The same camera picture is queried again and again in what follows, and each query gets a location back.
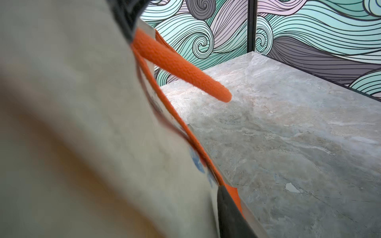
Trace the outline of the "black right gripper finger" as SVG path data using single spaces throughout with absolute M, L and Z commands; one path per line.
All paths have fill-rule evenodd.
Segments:
M 217 192 L 218 226 L 221 238 L 258 238 L 225 186 Z

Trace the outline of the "beige canvas bag orange handles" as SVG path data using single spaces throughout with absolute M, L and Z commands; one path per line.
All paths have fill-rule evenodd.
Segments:
M 1 237 L 220 238 L 225 186 L 153 77 L 230 91 L 140 15 L 148 1 L 1 1 Z

